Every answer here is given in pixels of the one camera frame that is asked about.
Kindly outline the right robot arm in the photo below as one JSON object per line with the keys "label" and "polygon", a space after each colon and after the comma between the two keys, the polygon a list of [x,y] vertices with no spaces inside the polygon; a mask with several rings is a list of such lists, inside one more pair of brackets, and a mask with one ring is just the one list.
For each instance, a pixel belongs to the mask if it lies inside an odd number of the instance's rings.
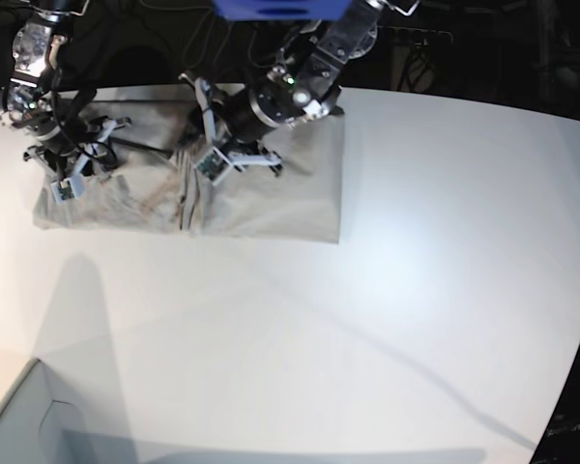
{"label": "right robot arm", "polygon": [[110,135],[128,118],[83,119],[95,89],[80,89],[71,100],[59,96],[64,66],[61,52],[73,38],[73,23],[85,15],[87,1],[32,1],[32,13],[12,44],[13,73],[0,90],[0,122],[23,131],[35,144],[23,153],[60,183],[75,175],[109,173],[119,165]]}

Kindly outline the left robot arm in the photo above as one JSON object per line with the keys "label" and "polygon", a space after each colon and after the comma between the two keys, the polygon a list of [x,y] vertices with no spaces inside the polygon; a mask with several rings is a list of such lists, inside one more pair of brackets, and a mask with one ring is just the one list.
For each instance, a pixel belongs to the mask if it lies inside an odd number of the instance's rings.
{"label": "left robot arm", "polygon": [[266,135],[323,119],[336,108],[338,78],[349,61],[377,40],[384,10],[412,15],[416,1],[217,1],[232,22],[293,21],[265,74],[234,95],[201,76],[183,73],[199,104],[203,133],[193,168],[211,184],[252,165],[282,170]]}

